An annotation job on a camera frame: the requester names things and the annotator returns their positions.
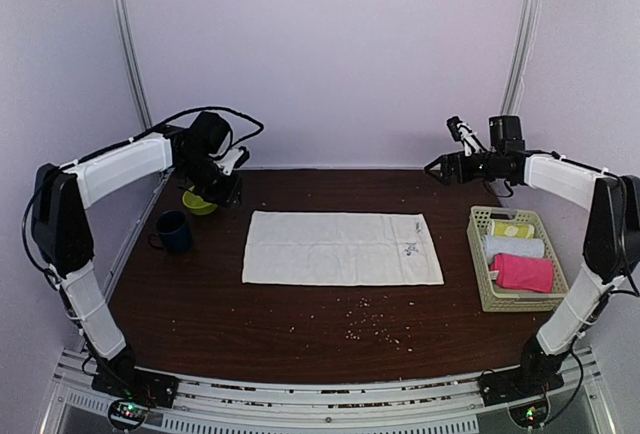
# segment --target plastic basket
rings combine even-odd
[[[553,263],[553,288],[551,293],[543,294],[531,291],[503,289],[496,285],[489,276],[482,236],[488,233],[491,219],[501,221],[524,222],[533,224],[536,229],[535,237],[544,242],[544,257]],[[500,207],[474,206],[471,208],[469,228],[467,229],[473,266],[476,271],[478,290],[485,312],[536,312],[555,309],[566,296],[569,287],[553,251],[547,232],[538,214],[533,211],[505,209]]]

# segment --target printed logo on towel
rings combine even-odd
[[[408,242],[407,243],[407,247],[404,250],[404,253],[407,256],[410,256],[411,254],[413,254],[414,252],[417,254],[418,253],[418,248],[416,247],[417,242]]]

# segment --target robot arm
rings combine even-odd
[[[640,261],[640,179],[614,176],[555,153],[526,151],[515,116],[489,122],[492,151],[470,152],[465,146],[464,152],[445,154],[426,166],[427,174],[444,184],[452,179],[504,179],[555,194],[590,215],[578,277],[549,321],[524,346],[520,367],[479,380],[486,405],[560,387],[557,372],[573,343],[597,321]],[[451,120],[447,124],[451,130]]]
[[[94,273],[85,210],[127,184],[169,168],[191,181],[206,201],[233,207],[240,203],[242,189],[234,169],[246,162],[249,152],[233,148],[229,124],[213,112],[201,112],[187,129],[165,125],[159,130],[64,168],[42,166],[36,176],[31,232],[48,265],[49,282],[96,358],[94,389],[118,397],[153,391],[154,404],[170,406],[173,396],[167,393],[175,392],[176,381],[136,370],[133,350],[111,316]],[[227,139],[228,147],[219,154]]]

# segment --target yellow-green bowl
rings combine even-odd
[[[200,196],[196,196],[193,187],[182,194],[182,204],[195,216],[206,216],[218,208],[217,204],[204,201]]]

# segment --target white wall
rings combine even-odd
[[[500,109],[522,0],[127,0],[155,120],[244,110],[253,166],[420,167]]]
[[[640,176],[640,0],[543,0],[520,115],[528,147],[558,150]],[[574,277],[587,214],[521,188],[511,205],[537,210]],[[624,432],[638,432],[640,302],[618,296],[591,342]]]
[[[0,3],[0,431],[33,432],[71,323],[20,242],[35,172],[139,131],[111,0]],[[105,200],[90,222],[102,282],[154,180]]]

